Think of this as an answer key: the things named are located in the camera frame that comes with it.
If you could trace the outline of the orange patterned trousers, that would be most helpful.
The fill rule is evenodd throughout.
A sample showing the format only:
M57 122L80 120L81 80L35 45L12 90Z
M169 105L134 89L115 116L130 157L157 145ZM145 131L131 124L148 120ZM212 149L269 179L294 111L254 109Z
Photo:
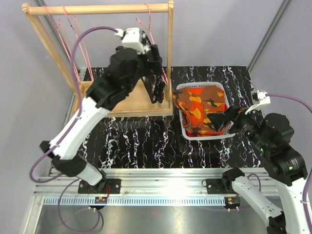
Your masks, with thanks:
M225 92L216 85L180 88L173 91L173 102L182 113L182 125L189 137L207 137L224 134L217 132L207 114L228 109Z

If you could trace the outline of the pink wire hanger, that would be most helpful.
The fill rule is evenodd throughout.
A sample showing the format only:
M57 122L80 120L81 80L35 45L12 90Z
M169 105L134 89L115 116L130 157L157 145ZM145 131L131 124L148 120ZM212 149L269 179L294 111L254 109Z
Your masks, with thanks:
M54 21L53 17L50 15L50 13L49 13L47 7L44 5L43 8L44 8L45 12L47 13L47 16L48 16L49 19L51 20L51 23L52 23L53 27L54 27L55 30L57 31L57 34L58 34L58 37L59 37L60 42L61 42L61 44L62 44L62 47L63 47L63 49L64 49L64 51L65 51L65 53L66 53L66 55L67 55L67 58L68 58L69 61L71 62L71 52L70 52L70 50L67 48L67 45L66 45L66 43L65 43L64 40L63 40L63 37L62 37L62 35L61 35L61 33L60 33L60 30L59 30L59 27L56 25L56 22ZM78 83L80 83L81 80L80 80L80 77L79 77L79 75L78 75L78 70L77 70L77 68L76 68L76 65L74 65L74 72L75 72L76 79L77 79Z
M155 44L155 40L154 40L153 32L152 32L152 27L151 27L151 21L152 21L151 9L150 9L148 3L145 3L145 5L146 5L146 7L147 7L147 9L148 9L148 13L149 13L148 26L146 26L138 17L136 17L136 22L137 22L139 25L142 25L142 26L149 32L151 42L152 42L152 44ZM162 68L161 78L162 78L162 80L163 80L163 82L164 82L165 84L168 84L168 78L167 78L167 75L166 75L166 72L165 72L164 68Z
M78 38L79 34L81 33L81 27L80 27L80 25L78 23L77 17L75 15L73 16L73 19L74 19L74 25L73 25L71 23L69 17L68 17L68 14L67 14L67 11L65 9L65 6L62 5L62 8L63 8L64 14L65 14L65 16L66 16L66 18L67 18L67 20L68 20L72 30L74 31L74 33L76 35L76 38ZM94 81L94 75L93 75L92 68L91 68L91 63L90 63L90 59L89 59L88 50L87 50L87 47L86 47L86 43L85 43L85 41L83 39L79 43L79 46L80 46L80 50L81 50L82 56L84 58L85 64L87 65L87 70L89 71L89 75L90 75L91 81Z

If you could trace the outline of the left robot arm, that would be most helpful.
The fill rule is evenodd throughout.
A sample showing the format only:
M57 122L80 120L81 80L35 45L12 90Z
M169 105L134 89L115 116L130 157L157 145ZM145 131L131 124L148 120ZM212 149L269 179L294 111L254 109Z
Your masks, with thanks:
M72 119L57 137L40 144L59 172L87 182L95 194L105 190L105 172L88 163L78 149L92 129L128 97L140 78L161 73L161 64L156 45L145 46L141 52L126 46L116 48L109 66L87 90Z

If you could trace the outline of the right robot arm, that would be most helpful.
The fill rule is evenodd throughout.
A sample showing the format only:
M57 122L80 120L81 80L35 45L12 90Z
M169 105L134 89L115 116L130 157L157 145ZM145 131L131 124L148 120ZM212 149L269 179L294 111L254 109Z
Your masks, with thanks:
M312 211L308 205L306 163L290 141L294 129L285 115L270 113L262 123L249 110L231 106L223 113L208 114L215 130L232 123L230 133L241 133L259 152L259 160L275 184L282 209L273 205L239 168L222 174L221 187L226 193L240 195L261 217L269 234L310 234Z

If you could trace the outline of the black white patterned trousers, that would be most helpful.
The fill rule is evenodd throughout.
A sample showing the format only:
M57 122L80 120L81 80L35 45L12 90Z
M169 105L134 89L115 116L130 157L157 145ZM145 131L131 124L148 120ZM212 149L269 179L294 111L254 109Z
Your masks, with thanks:
M164 99L165 83L163 82L161 75L160 76L156 76L156 75L143 76L141 80L149 95L151 103L157 103L157 102L162 103Z

